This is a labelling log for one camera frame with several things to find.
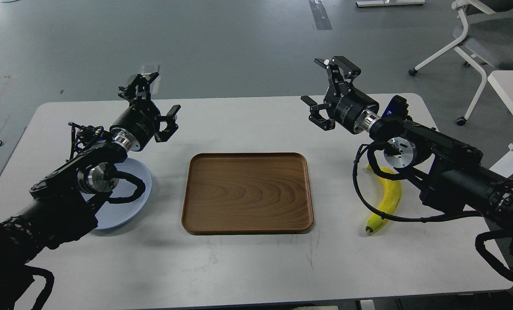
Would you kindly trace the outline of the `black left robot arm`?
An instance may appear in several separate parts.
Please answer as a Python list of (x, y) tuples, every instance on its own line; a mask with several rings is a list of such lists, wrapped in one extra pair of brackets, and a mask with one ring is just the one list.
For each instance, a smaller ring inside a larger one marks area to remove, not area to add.
[(151, 84), (158, 77), (158, 72), (135, 74), (127, 86), (119, 87), (118, 96), (129, 106), (110, 129), (70, 122), (68, 161), (31, 187), (32, 204), (0, 222), (0, 310), (12, 310), (36, 276), (45, 284), (32, 308), (41, 310), (55, 277), (28, 263), (43, 249), (77, 241), (95, 229), (103, 204), (134, 202), (144, 194), (146, 183), (119, 171), (116, 164), (123, 163), (129, 151), (142, 151), (152, 137), (166, 142), (179, 128), (176, 114), (181, 106), (162, 115), (151, 99)]

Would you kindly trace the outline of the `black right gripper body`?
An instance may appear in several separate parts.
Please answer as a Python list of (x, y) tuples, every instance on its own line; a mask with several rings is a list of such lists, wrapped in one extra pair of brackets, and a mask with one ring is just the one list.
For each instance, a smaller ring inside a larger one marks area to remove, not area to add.
[(365, 110), (373, 113), (379, 111), (378, 102), (356, 88), (342, 97), (333, 99), (332, 102), (335, 103), (332, 118), (351, 133), (363, 131), (361, 124), (365, 118)]

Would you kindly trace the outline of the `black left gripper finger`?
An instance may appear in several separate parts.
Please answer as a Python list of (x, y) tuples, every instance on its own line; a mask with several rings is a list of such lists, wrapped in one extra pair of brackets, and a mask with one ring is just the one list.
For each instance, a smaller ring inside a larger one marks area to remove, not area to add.
[[(179, 129), (179, 125), (176, 123), (176, 120), (177, 113), (179, 112), (180, 108), (180, 105), (174, 105), (171, 107), (171, 109), (168, 111), (166, 115), (162, 116), (158, 114), (157, 116), (154, 116), (154, 138), (157, 143), (167, 142), (171, 138), (171, 136)], [(160, 124), (162, 122), (166, 123), (166, 128), (160, 131)]]
[(125, 87), (118, 87), (118, 96), (129, 103), (129, 107), (152, 109), (155, 104), (151, 98), (151, 84), (158, 78), (159, 73), (134, 74), (128, 79)]

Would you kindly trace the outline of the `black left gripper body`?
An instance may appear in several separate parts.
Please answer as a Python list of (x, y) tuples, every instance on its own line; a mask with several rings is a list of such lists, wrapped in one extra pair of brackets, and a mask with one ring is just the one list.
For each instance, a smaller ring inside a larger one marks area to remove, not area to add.
[(110, 132), (117, 135), (126, 131), (131, 142), (131, 151), (142, 151), (160, 128), (155, 117), (160, 115), (156, 107), (129, 107), (112, 124)]

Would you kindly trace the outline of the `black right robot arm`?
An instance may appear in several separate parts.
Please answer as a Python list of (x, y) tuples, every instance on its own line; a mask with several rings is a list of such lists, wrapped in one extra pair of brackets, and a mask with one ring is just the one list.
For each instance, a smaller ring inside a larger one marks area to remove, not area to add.
[[(360, 145), (352, 179), (361, 202), (381, 218), (398, 222), (444, 222), (483, 217), (499, 230), (479, 234), (475, 249), (499, 275), (513, 282), (513, 271), (485, 247), (485, 242), (510, 239), (513, 256), (513, 180), (481, 165), (483, 153), (471, 145), (414, 122), (407, 100), (393, 96), (382, 115), (379, 104), (353, 85), (361, 69), (343, 56), (314, 59), (327, 71), (328, 89), (322, 103), (309, 96), (309, 120), (324, 131), (342, 125), (353, 135), (367, 132), (372, 142)], [(422, 218), (404, 218), (372, 207), (362, 196), (357, 169), (363, 155), (380, 178), (408, 180), (420, 190), (423, 205), (441, 212)]]

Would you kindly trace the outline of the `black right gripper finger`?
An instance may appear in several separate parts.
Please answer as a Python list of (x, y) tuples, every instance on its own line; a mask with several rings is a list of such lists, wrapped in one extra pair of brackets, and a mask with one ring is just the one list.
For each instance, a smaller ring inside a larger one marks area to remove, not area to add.
[(320, 114), (321, 110), (328, 110), (333, 107), (331, 103), (325, 102), (318, 104), (309, 96), (301, 96), (300, 100), (309, 106), (309, 120), (317, 125), (317, 127), (324, 131), (333, 130), (335, 128), (336, 122), (333, 118), (324, 118)]
[(329, 87), (325, 100), (334, 100), (350, 94), (353, 81), (361, 74), (361, 69), (344, 56), (334, 56), (332, 59), (315, 58), (314, 62), (327, 71)]

